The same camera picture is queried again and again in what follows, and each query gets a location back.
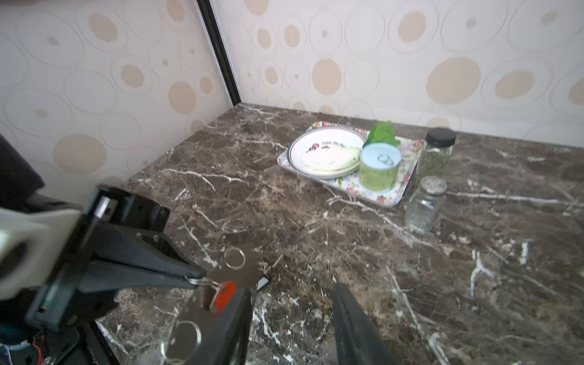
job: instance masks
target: oval plate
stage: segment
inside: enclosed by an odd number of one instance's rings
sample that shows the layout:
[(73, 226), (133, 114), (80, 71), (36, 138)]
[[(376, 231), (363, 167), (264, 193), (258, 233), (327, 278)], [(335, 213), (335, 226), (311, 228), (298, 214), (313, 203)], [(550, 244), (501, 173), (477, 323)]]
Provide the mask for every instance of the oval plate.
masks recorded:
[(295, 170), (303, 175), (316, 179), (334, 179), (345, 176), (355, 171), (359, 167), (357, 164), (345, 169), (318, 172), (311, 170), (302, 163), (302, 156), (305, 153), (316, 149), (325, 148), (344, 148), (359, 147), (362, 148), (366, 138), (354, 129), (346, 127), (321, 127), (306, 131), (294, 140), (288, 147), (286, 157), (288, 163)]

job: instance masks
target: green can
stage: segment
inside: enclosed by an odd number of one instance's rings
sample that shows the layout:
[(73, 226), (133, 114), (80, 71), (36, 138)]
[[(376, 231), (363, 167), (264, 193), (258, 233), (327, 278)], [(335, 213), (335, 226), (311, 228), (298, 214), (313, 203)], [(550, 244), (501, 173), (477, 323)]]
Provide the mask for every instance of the green can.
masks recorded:
[(371, 143), (361, 151), (359, 182), (372, 192), (395, 186), (402, 155), (399, 149), (387, 143)]

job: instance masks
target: clear glass shaker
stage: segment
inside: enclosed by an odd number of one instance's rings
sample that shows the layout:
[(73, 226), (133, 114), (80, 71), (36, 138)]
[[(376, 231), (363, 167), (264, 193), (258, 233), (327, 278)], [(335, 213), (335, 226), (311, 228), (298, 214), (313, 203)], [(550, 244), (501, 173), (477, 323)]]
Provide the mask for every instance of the clear glass shaker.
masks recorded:
[(444, 202), (446, 187), (446, 181), (438, 176), (426, 176), (422, 179), (410, 198), (405, 213), (404, 221), (409, 230), (420, 234), (430, 232)]
[(455, 141), (456, 133), (448, 128), (438, 127), (428, 131), (416, 166), (416, 186), (425, 176), (440, 176), (444, 172)]

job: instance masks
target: green leaf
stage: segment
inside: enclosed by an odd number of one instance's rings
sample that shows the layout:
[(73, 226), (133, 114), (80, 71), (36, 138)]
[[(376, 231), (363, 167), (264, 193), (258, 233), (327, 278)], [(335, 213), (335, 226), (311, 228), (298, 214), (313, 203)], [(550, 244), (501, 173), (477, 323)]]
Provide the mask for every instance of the green leaf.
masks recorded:
[(399, 145), (399, 141), (395, 139), (395, 131), (391, 124), (391, 120), (377, 123), (376, 126), (371, 128), (371, 131), (369, 132), (369, 137), (367, 138), (367, 141), (365, 142), (363, 147), (371, 143), (380, 142), (391, 144), (396, 147)]

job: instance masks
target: black lid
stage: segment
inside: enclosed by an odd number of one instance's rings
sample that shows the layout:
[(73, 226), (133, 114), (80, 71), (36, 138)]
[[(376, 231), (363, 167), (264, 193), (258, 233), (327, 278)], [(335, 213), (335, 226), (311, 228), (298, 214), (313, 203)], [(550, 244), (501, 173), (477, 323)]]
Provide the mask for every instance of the black lid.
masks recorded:
[(426, 142), (433, 147), (450, 147), (456, 140), (456, 133), (448, 128), (432, 128), (426, 135)]

